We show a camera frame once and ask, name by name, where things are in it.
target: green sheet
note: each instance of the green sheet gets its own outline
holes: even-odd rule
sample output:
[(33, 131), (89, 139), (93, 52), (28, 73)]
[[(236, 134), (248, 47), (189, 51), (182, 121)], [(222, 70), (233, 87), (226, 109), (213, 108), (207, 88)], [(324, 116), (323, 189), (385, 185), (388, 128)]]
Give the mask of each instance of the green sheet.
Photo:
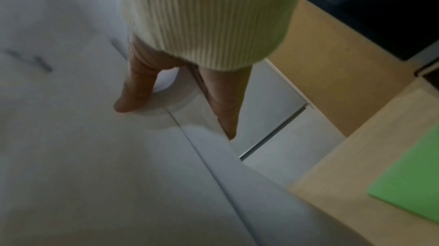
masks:
[(368, 194), (439, 223), (439, 124), (369, 187)]

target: ribbed fabric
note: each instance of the ribbed fabric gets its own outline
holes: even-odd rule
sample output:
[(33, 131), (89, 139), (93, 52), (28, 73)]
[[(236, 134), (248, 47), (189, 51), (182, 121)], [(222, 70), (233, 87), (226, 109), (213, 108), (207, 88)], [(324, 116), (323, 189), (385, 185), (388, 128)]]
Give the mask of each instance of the ribbed fabric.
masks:
[(128, 27), (157, 50), (214, 70), (267, 57), (297, 0), (119, 0)]

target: white round object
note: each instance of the white round object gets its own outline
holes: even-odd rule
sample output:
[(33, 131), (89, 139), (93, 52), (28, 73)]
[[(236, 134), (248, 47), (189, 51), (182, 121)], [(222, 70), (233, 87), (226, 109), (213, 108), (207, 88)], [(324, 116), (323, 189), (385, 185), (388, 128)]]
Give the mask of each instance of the white round object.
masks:
[(178, 68), (161, 71), (157, 76), (157, 81), (155, 82), (153, 92), (157, 93), (171, 86), (171, 84), (174, 83), (175, 79), (177, 78), (177, 74)]

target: gray fabric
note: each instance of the gray fabric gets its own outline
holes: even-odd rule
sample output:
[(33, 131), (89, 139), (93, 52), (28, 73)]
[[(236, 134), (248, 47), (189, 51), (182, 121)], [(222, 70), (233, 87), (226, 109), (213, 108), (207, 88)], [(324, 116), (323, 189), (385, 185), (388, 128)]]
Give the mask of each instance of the gray fabric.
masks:
[[(243, 165), (186, 70), (159, 99), (210, 169), (259, 246), (355, 245), (368, 242)], [(176, 97), (183, 93), (184, 98)]]
[(0, 245), (255, 245), (156, 98), (112, 110), (126, 63), (104, 38), (48, 62), (2, 94)]

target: wooden board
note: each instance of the wooden board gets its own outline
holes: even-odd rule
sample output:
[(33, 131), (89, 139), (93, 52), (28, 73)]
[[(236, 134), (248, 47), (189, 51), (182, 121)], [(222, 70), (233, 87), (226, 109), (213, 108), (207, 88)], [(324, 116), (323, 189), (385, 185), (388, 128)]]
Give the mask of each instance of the wooden board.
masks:
[(439, 91), (418, 79), (299, 180), (291, 191), (374, 245), (437, 246), (439, 225), (367, 195), (439, 121)]
[(418, 66), (399, 61), (306, 0), (269, 59), (345, 136), (413, 81)]

